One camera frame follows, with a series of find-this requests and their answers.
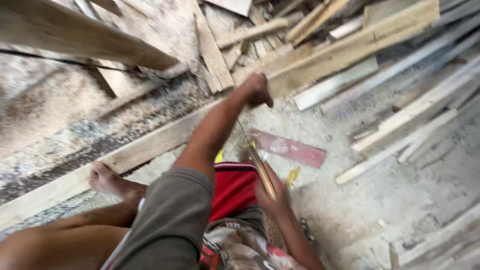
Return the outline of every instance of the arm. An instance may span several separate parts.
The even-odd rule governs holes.
[[[287,248],[296,261],[308,270],[324,270],[323,263],[303,235],[297,218],[290,208],[287,186],[282,183],[268,164],[264,166],[277,193],[277,200],[272,201],[264,187],[258,184],[255,187],[255,195],[259,204],[276,219]]]
[[[223,102],[212,108],[193,131],[187,147],[173,167],[187,167],[206,175],[214,183],[215,156],[230,135],[238,115],[246,104],[256,106],[273,100],[266,89],[264,74],[252,74]]]

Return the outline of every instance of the leg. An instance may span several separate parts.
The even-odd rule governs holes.
[[[90,185],[123,202],[12,234],[0,243],[0,269],[100,269],[128,232],[146,186],[122,179],[101,162],[94,162]]]

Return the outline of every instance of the bare foot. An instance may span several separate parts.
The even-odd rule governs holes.
[[[88,183],[93,190],[112,194],[125,201],[140,200],[145,196],[147,186],[123,179],[109,167],[99,161],[92,162]]]

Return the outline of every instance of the dusty floor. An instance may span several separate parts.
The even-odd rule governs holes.
[[[400,57],[412,47],[409,44],[384,51],[379,55],[379,62]],[[171,53],[183,50],[170,49]],[[245,61],[252,60],[252,53],[245,56]],[[196,57],[186,52],[186,61],[189,55]],[[197,62],[192,60],[190,64],[197,65]],[[333,181],[335,175],[361,160],[350,147],[351,135],[391,114],[393,102],[408,90],[399,89],[399,85],[417,73],[423,64],[351,102],[334,115],[322,116],[317,106],[298,112],[289,96],[276,99],[272,110],[262,106],[240,118],[246,130],[263,130],[327,152],[320,169],[274,154],[269,154],[267,160],[282,179],[290,170],[301,167],[291,188],[292,205],[297,216],[307,220],[320,243],[323,258],[335,269],[390,269],[391,244],[411,249],[480,199],[480,116],[469,114],[457,120],[461,123],[460,129],[414,164],[399,165],[392,157],[351,183],[339,186]],[[32,62],[28,66],[51,72],[42,65]],[[238,73],[238,80],[251,68],[247,65],[245,69]],[[33,77],[30,84],[10,83],[0,88],[15,87],[18,93],[5,98],[9,105],[0,123],[0,204],[213,99],[193,76],[181,78],[103,122],[92,122],[85,117],[89,110],[108,102],[103,92],[81,69],[65,67],[52,76],[54,84],[40,82],[26,93],[24,90],[36,84],[41,76]],[[62,82],[77,88],[68,87],[65,91]],[[411,88],[420,87],[421,83]],[[16,102],[28,105],[25,100],[29,97],[38,100],[39,96],[43,100],[41,106],[30,106],[29,110],[21,107],[12,113]],[[82,106],[75,107],[76,102]],[[243,135],[236,127],[224,147],[224,160],[237,160],[243,143]],[[126,178],[150,183],[170,167],[181,150],[182,147],[155,158],[129,172]],[[1,232],[0,239],[22,228],[115,202],[115,198],[88,191]]]

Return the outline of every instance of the forearm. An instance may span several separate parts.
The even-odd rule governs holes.
[[[325,267],[305,238],[291,209],[276,217],[283,239],[290,254],[308,270],[324,270]]]
[[[190,167],[214,179],[213,162],[230,135],[235,121],[247,104],[250,91],[235,89],[224,101],[213,107],[193,131],[187,147],[174,166]]]

